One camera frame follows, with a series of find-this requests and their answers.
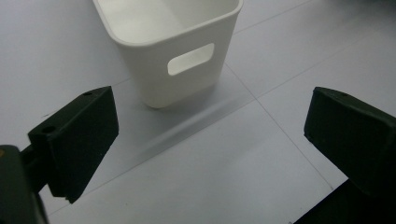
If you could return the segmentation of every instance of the white tile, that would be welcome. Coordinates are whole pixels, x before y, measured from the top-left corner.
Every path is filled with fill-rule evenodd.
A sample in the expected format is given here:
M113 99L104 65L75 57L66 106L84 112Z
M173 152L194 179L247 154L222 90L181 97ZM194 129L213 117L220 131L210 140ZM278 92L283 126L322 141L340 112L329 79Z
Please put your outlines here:
M212 88L165 109L151 109L137 97L131 81L113 87L120 135L107 152L90 184L89 192L221 119L254 98L227 67ZM46 191L44 203L52 213L64 205Z
M396 116L396 22L331 57L260 100L322 175L338 187L346 177L304 138L304 123L316 86L349 93Z
M367 13L370 15L368 24L377 31L381 31L396 21L396 2L393 0L374 1L367 7Z
M247 29L308 1L312 0L244 0L234 32Z
M330 192L254 102L49 219L58 224L284 224Z
M363 2L310 1L235 34L226 63L261 96L370 34Z
M0 11L0 142L26 133L85 91L129 78L92 1L6 1Z

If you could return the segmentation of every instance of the black rubber pad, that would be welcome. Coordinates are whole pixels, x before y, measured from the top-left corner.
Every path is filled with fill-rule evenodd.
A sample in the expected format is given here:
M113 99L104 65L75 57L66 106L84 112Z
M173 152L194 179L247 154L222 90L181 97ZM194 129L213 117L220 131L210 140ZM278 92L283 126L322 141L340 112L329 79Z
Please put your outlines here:
M113 92L105 87L81 94L28 135L33 149L47 157L52 194L73 203L118 133Z
M315 88L304 135L366 195L396 184L396 118L340 91Z

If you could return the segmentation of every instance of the white table surface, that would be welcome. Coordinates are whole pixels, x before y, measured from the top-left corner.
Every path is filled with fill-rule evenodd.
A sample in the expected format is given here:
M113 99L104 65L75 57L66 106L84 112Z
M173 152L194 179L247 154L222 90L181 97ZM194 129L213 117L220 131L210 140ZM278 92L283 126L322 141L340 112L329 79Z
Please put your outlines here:
M112 86L120 135L76 203L42 190L51 223L292 223L347 179L303 136L312 90L396 116L395 8L245 0L219 83L153 110L91 0L1 1L0 143Z

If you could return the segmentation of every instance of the white plastic bin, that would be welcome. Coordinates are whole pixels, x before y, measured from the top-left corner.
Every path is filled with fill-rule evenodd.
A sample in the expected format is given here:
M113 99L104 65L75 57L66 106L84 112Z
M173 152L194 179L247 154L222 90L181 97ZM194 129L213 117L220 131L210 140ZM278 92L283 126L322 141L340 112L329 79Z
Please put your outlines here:
M161 108L216 83L243 0L93 0L142 101Z

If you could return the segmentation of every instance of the bin handle cutout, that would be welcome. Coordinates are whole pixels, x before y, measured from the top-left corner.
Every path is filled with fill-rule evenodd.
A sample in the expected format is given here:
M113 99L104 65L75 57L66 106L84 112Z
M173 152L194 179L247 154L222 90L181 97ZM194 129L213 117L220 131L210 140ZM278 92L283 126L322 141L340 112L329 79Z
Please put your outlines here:
M210 61L215 50L215 44L208 44L198 49L177 56L168 63L168 73L176 76L195 66Z

